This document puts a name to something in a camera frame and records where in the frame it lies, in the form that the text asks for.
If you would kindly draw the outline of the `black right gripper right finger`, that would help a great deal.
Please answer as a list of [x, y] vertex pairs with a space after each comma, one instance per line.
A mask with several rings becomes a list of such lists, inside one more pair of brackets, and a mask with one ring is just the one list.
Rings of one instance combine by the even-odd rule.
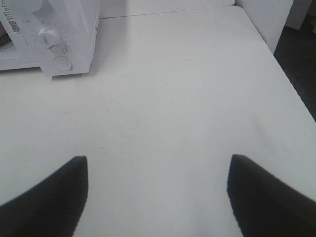
[[316, 235], [316, 202], [244, 155], [231, 158], [227, 193], [245, 237]]

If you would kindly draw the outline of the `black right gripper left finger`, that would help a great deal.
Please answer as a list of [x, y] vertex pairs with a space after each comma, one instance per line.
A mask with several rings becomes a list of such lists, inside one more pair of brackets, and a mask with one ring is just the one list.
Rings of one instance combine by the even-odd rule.
[[2, 237], [72, 237], [88, 197], [87, 158], [74, 157], [0, 207]]

